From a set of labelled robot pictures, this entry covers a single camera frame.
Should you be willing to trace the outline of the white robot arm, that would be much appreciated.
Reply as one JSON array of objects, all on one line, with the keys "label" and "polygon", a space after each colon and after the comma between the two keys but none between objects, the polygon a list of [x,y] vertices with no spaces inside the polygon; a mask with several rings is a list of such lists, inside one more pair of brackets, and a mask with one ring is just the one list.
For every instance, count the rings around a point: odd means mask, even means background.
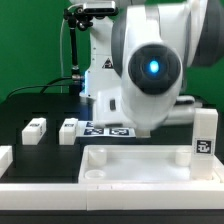
[{"label": "white robot arm", "polygon": [[83,95],[97,128],[191,123],[196,105],[181,94],[185,69],[224,57],[221,0],[145,1],[70,0],[77,27],[88,28],[94,44]]}]

